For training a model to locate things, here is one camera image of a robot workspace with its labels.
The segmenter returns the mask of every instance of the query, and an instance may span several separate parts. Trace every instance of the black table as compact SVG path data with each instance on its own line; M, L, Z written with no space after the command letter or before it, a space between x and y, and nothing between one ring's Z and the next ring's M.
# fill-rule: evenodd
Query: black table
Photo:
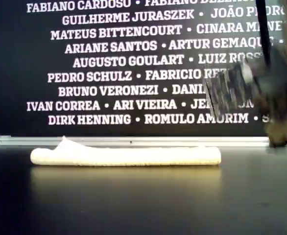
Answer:
M287 235L287 150L220 167L33 167L0 148L0 235Z

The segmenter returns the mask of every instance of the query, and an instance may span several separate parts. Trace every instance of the metal frame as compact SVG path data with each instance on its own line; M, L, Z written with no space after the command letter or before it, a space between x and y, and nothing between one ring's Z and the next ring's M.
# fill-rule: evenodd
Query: metal frame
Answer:
M98 147L267 147L267 137L68 137ZM0 146L57 146L62 137L0 136Z

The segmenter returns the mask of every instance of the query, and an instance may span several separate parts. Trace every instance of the black rod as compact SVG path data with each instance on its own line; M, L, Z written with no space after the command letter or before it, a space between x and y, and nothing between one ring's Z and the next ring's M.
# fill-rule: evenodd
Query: black rod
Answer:
M256 0L256 6L260 26L260 37L261 37L261 45L264 55L264 61L266 66L269 67L271 64L270 61L271 41L270 41L269 29L267 26L265 0Z

